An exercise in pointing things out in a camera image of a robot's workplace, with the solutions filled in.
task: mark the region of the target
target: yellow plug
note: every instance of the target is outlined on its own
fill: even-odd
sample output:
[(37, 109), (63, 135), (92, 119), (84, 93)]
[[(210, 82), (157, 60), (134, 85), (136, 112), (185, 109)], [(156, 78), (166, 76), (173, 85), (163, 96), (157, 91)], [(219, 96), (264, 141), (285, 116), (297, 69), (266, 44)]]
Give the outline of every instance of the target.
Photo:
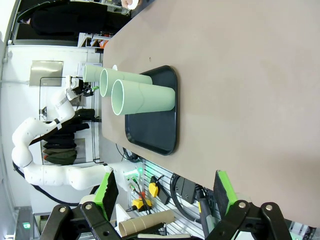
[(155, 182), (151, 182), (149, 184), (149, 192), (151, 193), (152, 197), (158, 196), (159, 188)]

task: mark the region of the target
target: dark jacket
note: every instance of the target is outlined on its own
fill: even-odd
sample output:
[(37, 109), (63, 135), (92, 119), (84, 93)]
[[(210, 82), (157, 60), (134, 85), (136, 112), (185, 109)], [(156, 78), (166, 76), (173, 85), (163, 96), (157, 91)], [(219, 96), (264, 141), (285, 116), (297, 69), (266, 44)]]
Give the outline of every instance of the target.
[(66, 2), (36, 10), (31, 26), (39, 35), (100, 33), (107, 20), (108, 6), (93, 2)]

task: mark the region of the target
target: green sign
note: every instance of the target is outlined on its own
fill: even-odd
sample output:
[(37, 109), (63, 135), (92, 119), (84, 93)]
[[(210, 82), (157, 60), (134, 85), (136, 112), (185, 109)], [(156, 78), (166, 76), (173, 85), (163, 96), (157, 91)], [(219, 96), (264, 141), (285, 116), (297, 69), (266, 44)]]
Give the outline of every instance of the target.
[(22, 223), (22, 225), (23, 225), (24, 229), (30, 229), (31, 228), (30, 222), (24, 222), (24, 223)]

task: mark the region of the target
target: cardboard tube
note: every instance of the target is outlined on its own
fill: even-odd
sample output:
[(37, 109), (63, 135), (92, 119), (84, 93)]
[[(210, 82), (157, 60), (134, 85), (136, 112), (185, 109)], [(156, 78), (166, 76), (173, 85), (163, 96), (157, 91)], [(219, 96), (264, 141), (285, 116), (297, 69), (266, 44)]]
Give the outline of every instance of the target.
[(149, 76), (105, 68), (100, 74), (99, 83), (100, 94), (102, 97), (111, 97), (112, 87), (116, 80), (126, 80), (152, 85), (152, 79)]
[(176, 92), (170, 87), (117, 80), (111, 103), (116, 115), (170, 111), (176, 105)]
[(88, 82), (99, 82), (100, 75), (104, 68), (101, 66), (84, 65), (83, 69), (83, 81)]
[(127, 221), (122, 221), (119, 223), (119, 231), (121, 236), (124, 237), (160, 223), (170, 224), (174, 221), (175, 215), (172, 210), (161, 211), (146, 216), (132, 218)]

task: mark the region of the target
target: black tray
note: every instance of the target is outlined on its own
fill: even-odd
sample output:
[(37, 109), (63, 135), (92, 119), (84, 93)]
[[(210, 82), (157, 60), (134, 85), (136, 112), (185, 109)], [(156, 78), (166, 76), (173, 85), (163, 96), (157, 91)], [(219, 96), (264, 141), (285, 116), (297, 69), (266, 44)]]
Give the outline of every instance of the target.
[(171, 154), (177, 143), (178, 79), (170, 66), (141, 73), (152, 78), (153, 85), (175, 91), (175, 107), (170, 111), (125, 115), (125, 134), (130, 143), (161, 155)]

